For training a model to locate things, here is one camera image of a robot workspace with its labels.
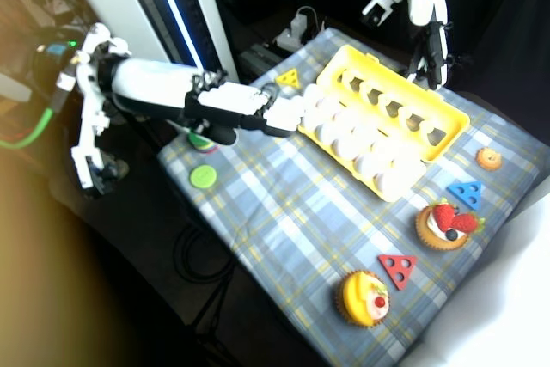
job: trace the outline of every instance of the blue checkered tablecloth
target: blue checkered tablecloth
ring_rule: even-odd
[[[344,44],[395,67],[367,46],[328,29],[254,84],[260,86],[291,68],[298,69],[301,85],[312,83]],[[237,144],[210,155],[192,150],[179,137],[160,154],[179,189],[331,364],[394,364],[468,274],[534,181],[546,176],[550,148],[447,89],[441,94],[470,116],[471,127],[393,204],[353,180],[299,133],[271,138],[241,131]],[[474,160],[486,146],[503,155],[504,166],[497,172],[485,171]],[[199,190],[191,186],[189,173],[204,163],[217,170],[217,183]],[[416,215],[443,196],[453,199],[445,189],[449,184],[473,180],[484,185],[478,213],[486,218],[486,229],[457,251],[425,247],[416,236]],[[378,254],[418,258],[403,291],[394,288]],[[390,312],[374,328],[346,323],[334,306],[339,281],[362,268],[377,273],[390,290]]]

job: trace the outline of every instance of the blueberry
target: blueberry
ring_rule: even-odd
[[[458,238],[458,233],[454,229],[450,229],[445,233],[445,237],[447,237],[449,241],[454,241]]]

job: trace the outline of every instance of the yellow triangle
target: yellow triangle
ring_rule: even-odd
[[[288,85],[292,88],[300,88],[300,82],[298,81],[298,70],[293,68],[286,71],[283,75],[280,75],[275,79],[280,85]]]

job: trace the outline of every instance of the blue triangle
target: blue triangle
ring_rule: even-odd
[[[447,189],[472,210],[477,211],[480,208],[481,182],[478,180],[449,185]]]

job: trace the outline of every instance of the yellow frosting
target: yellow frosting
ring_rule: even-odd
[[[366,272],[352,274],[344,283],[343,301],[347,314],[358,324],[372,327],[383,318],[389,307],[388,289],[377,278]],[[375,309],[370,301],[376,297],[383,297],[386,305]]]

